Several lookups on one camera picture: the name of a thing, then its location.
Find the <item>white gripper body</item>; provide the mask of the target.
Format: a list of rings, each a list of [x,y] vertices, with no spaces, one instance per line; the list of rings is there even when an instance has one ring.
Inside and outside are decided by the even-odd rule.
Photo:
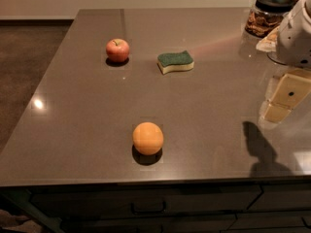
[[[311,66],[311,0],[299,0],[282,20],[276,54],[286,65]]]

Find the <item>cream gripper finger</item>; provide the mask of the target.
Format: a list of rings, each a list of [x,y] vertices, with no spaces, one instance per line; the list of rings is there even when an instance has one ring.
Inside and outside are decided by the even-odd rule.
[[[285,119],[311,92],[311,72],[291,69],[281,77],[273,77],[262,103],[262,118],[272,123]]]

